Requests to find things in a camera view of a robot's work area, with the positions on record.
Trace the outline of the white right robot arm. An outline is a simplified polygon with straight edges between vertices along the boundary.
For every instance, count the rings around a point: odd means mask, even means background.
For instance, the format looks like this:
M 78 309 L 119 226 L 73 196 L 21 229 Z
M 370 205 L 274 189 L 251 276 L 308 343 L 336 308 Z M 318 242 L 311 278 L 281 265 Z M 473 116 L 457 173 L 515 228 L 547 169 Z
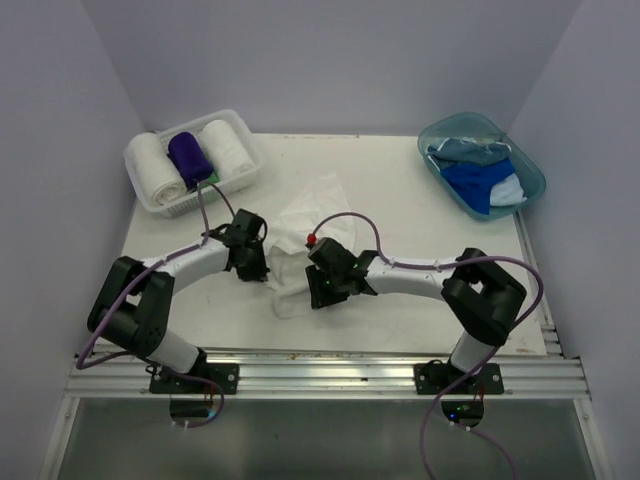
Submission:
M 506 343 L 526 298 L 525 287 L 479 249 L 467 248 L 452 268 L 387 263 L 374 250 L 356 256 L 332 238 L 309 247 L 311 308 L 351 296 L 405 294 L 445 302 L 463 328 L 445 369 L 451 389 L 468 392 L 481 380 L 479 363 Z

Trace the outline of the white plastic basket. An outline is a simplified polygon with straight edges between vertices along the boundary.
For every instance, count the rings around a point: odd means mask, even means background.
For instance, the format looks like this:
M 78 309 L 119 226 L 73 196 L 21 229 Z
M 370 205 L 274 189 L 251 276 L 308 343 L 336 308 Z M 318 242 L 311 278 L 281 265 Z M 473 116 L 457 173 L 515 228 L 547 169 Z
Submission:
M 254 183 L 265 161 L 245 122 L 221 110 L 159 133 L 136 135 L 124 162 L 136 196 L 150 213 L 175 218 L 198 207 L 197 184 L 212 202 Z

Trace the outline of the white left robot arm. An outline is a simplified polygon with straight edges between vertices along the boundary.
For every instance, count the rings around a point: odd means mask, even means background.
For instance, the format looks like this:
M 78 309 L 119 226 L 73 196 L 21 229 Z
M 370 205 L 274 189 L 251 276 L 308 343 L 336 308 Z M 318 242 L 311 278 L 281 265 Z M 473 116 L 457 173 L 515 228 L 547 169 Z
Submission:
M 169 329 L 173 297 L 207 276 L 224 272 L 234 271 L 243 282 L 266 281 L 263 243 L 267 232 L 265 219 L 239 209 L 229 223 L 207 227 L 199 240 L 177 251 L 145 260 L 118 258 L 88 316 L 91 337 L 76 368 L 99 363 L 87 358 L 102 338 L 138 359 L 173 371 L 173 381 L 185 392 L 201 390 L 208 379 L 206 355 Z

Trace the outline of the denim blue cloth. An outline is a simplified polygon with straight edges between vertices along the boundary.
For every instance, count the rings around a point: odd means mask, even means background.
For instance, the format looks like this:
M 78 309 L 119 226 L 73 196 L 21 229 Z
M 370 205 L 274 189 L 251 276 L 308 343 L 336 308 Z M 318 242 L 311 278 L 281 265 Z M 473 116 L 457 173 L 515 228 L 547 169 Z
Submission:
M 447 138 L 427 148 L 427 158 L 440 170 L 458 163 L 489 166 L 510 156 L 511 147 L 506 143 L 478 143 L 467 138 Z

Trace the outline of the light blue towel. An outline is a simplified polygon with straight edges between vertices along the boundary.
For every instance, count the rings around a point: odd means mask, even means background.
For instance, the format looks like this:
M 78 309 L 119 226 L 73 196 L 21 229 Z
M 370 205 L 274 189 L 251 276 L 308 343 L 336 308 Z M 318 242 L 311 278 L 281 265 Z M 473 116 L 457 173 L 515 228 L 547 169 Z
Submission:
M 491 207 L 509 207 L 519 205 L 527 200 L 521 185 L 516 183 L 499 183 L 490 192 Z

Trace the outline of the large white rolled towel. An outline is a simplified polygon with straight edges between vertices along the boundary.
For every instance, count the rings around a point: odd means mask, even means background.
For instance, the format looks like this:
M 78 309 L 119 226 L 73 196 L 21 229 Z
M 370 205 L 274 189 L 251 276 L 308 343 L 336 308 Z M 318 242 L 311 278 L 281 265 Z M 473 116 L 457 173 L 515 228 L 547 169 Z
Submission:
M 125 149 L 125 160 L 150 206 L 163 207 L 187 195 L 186 183 L 157 134 L 142 133 L 132 138 Z

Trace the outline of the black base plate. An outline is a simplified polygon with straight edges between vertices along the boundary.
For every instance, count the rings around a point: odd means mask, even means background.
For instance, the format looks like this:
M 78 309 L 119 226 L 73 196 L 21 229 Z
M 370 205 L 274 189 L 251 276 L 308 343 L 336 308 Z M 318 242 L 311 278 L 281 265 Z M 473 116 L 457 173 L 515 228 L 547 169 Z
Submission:
M 462 371 L 449 362 L 443 363 L 440 360 L 413 365 L 413 380 L 418 395 L 437 395 L 451 384 L 454 384 L 454 387 L 448 391 L 448 394 L 452 395 L 502 395 L 505 393 L 502 372 L 496 363 L 488 363 L 478 372 L 460 381 L 464 376 Z
M 234 395 L 240 379 L 240 366 L 236 363 L 204 362 L 186 374 L 159 365 L 148 365 L 145 372 L 151 375 L 149 392 L 164 395 Z

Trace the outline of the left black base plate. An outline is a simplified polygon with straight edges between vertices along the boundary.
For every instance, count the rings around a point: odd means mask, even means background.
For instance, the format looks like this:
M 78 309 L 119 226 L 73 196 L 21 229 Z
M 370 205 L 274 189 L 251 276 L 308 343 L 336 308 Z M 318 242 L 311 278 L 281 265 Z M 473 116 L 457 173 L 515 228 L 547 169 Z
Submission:
M 204 362 L 186 374 L 159 365 L 148 365 L 145 372 L 151 375 L 149 392 L 164 395 L 234 395 L 240 379 L 240 366 L 236 363 Z

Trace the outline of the aluminium rail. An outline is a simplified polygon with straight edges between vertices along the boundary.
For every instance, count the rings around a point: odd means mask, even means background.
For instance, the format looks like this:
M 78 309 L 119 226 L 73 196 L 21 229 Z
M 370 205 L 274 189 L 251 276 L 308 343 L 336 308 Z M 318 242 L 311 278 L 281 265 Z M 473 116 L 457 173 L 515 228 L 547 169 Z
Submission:
M 320 353 L 212 352 L 211 363 L 238 367 L 233 399 L 380 399 L 417 395 L 413 367 L 430 357 Z M 498 357 L 508 399 L 588 399 L 582 364 L 562 357 Z M 143 398 L 150 395 L 144 364 L 121 357 L 70 373 L 64 394 L 76 398 Z

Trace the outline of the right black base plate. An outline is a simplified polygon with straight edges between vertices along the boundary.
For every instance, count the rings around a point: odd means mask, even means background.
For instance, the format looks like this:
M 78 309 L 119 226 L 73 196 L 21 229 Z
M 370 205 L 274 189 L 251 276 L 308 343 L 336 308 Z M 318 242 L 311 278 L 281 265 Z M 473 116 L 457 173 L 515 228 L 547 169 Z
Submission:
M 464 376 L 462 371 L 449 362 L 443 363 L 440 360 L 413 365 L 413 380 L 418 395 L 437 395 L 451 384 L 454 384 L 454 387 L 448 391 L 448 394 L 452 395 L 502 395 L 505 393 L 502 372 L 496 363 L 488 363 L 478 372 L 460 381 Z

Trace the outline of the purple towel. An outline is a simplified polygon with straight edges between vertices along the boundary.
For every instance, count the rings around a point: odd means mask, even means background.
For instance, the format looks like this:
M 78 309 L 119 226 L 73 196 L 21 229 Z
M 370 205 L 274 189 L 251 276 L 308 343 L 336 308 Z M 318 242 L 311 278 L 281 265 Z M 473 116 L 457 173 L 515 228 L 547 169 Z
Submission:
M 170 139 L 168 155 L 188 189 L 207 180 L 214 171 L 196 137 L 189 132 L 181 132 Z

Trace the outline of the teal plastic bin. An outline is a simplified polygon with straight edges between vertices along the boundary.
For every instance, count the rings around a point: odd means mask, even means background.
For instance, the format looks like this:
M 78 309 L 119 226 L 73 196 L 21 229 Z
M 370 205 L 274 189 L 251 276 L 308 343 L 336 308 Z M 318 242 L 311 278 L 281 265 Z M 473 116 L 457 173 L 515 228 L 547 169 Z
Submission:
M 458 113 L 430 125 L 417 147 L 431 173 L 476 220 L 512 215 L 546 190 L 538 166 L 481 114 Z

